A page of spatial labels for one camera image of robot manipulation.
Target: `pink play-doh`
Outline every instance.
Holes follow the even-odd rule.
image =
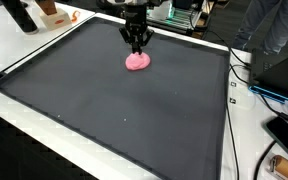
[[[146,68],[151,62],[151,58],[146,54],[138,53],[130,54],[125,61],[126,68],[131,71],[136,71]]]

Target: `black tray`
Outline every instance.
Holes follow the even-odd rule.
[[[130,72],[121,26],[90,19],[1,78],[0,92],[162,179],[219,179],[229,53],[154,34],[152,64]]]

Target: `table surface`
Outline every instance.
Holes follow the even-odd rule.
[[[103,14],[96,14],[96,17],[111,21],[125,23],[124,20],[110,17]],[[216,49],[227,50],[226,47],[194,38],[178,35],[172,32],[152,28],[156,33],[166,36],[173,36],[196,44],[209,46]],[[250,61],[251,55],[235,50],[236,54],[244,61]],[[35,52],[16,64],[6,72],[18,67],[25,61],[38,54]],[[231,57],[231,64],[239,62]],[[244,79],[248,74],[242,69],[236,68],[237,73]],[[262,100],[248,91],[247,86],[240,82],[233,74],[230,75],[230,82],[235,82],[236,87],[229,86],[229,98],[236,99],[236,104],[229,104],[231,112],[234,138],[236,142],[240,179],[252,179],[255,164],[262,152],[270,144],[272,139],[261,127],[262,123],[271,119],[274,114],[264,105]],[[283,110],[281,104],[270,101],[269,103],[276,110]],[[101,147],[87,138],[73,132],[55,121],[45,117],[30,108],[2,95],[0,93],[0,117],[48,146],[58,154],[75,163],[98,179],[158,179],[154,174],[133,164],[123,157]],[[236,168],[228,121],[225,125],[223,156],[222,156],[222,180],[236,179]],[[286,158],[288,155],[275,145],[268,157],[265,159],[258,179],[276,179],[268,173],[268,159],[273,154],[280,154]]]
[[[39,32],[35,35],[24,34],[6,11],[4,6],[0,6],[0,71],[37,50],[64,32],[74,29],[80,25],[81,22],[95,14],[91,11],[56,3],[56,6],[65,10],[70,17],[75,10],[78,10],[81,14],[77,22],[72,23],[72,25],[48,31],[39,17],[41,9],[38,5],[34,1],[27,0],[26,2],[29,4],[29,7],[26,8],[26,10],[39,28]]]

